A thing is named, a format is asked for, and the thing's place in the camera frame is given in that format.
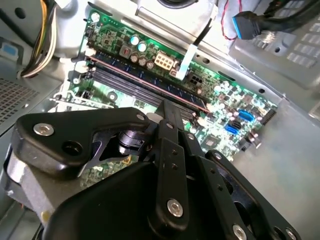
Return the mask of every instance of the blue connector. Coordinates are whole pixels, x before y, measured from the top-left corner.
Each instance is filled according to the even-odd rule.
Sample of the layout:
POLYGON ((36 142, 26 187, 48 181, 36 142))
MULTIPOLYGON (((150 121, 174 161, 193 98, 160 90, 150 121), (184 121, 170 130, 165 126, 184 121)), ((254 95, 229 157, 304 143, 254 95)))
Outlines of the blue connector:
POLYGON ((238 130, 238 129, 236 129, 235 127, 233 127, 233 126, 231 126, 231 125, 229 125, 229 124, 227 124, 227 125, 225 126, 225 130, 226 130, 228 133, 234 134, 234 135, 237 135, 237 134, 239 133, 239 130, 238 130))
POLYGON ((252 122, 253 120, 255 120, 255 117, 250 112, 247 112, 245 110, 238 110, 238 113, 238 117, 240 119, 246 120, 248 122, 252 122))

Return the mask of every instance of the ventilation holes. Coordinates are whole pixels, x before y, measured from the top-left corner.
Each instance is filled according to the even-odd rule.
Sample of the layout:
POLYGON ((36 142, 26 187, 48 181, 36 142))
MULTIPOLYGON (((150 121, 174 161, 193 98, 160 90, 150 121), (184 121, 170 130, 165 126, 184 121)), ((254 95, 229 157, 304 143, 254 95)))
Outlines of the ventilation holes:
POLYGON ((18 111, 18 105, 37 95, 38 92, 32 89, 0 78, 0 124, 18 111))

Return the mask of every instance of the chip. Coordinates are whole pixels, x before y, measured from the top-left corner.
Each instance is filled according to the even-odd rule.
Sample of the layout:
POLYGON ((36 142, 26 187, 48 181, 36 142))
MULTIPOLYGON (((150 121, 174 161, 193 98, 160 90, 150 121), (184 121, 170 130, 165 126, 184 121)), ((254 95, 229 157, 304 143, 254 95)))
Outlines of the chip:
POLYGON ((214 149, 219 143, 221 139, 213 136, 212 134, 206 136, 206 138, 201 143, 201 148, 207 151, 214 149))

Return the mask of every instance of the gray metal panel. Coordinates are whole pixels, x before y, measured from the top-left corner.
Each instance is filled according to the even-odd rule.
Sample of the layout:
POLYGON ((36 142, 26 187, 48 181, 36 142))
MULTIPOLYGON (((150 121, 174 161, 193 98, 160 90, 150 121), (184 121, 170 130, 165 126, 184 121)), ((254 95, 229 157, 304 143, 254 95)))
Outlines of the gray metal panel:
POLYGON ((320 239, 319 142, 319 122, 283 101, 265 128, 261 147, 234 160, 303 240, 320 239))
MULTIPOLYGON (((306 1, 291 1, 276 16, 283 18, 291 15, 304 2, 306 1)), ((261 1, 255 12, 262 14, 268 4, 269 1, 261 1)), ((292 33, 278 32, 270 44, 257 39, 238 39, 229 54, 250 72, 255 72, 256 76, 309 112, 320 99, 319 31, 320 19, 316 18, 292 33)))

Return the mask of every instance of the mounting hole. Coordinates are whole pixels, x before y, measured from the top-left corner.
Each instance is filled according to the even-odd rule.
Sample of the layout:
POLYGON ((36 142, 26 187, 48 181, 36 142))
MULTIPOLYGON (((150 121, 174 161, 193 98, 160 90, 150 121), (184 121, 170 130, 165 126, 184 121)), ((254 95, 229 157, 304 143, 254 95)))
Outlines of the mounting hole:
POLYGON ((208 59, 208 58, 203 58, 202 59, 202 62, 204 63, 204 64, 209 64, 210 63, 210 60, 208 59))
POLYGON ((218 188, 219 191, 222 191, 224 188, 222 186, 220 186, 219 184, 216 186, 218 188))
POLYGON ((172 163, 171 167, 172 167, 173 170, 177 170, 178 169, 178 166, 176 164, 174 164, 174 163, 172 163))
POLYGON ((26 13, 21 7, 17 7, 14 10, 15 15, 20 18, 20 19, 25 19, 26 18, 26 13))
POLYGON ((82 153, 82 146, 75 141, 66 141, 62 144, 62 150, 70 156, 79 156, 82 153))
POLYGON ((279 237, 279 239, 281 239, 281 240, 286 240, 287 239, 285 234, 280 230, 280 228, 275 226, 273 228, 273 230, 275 231, 275 234, 279 237))

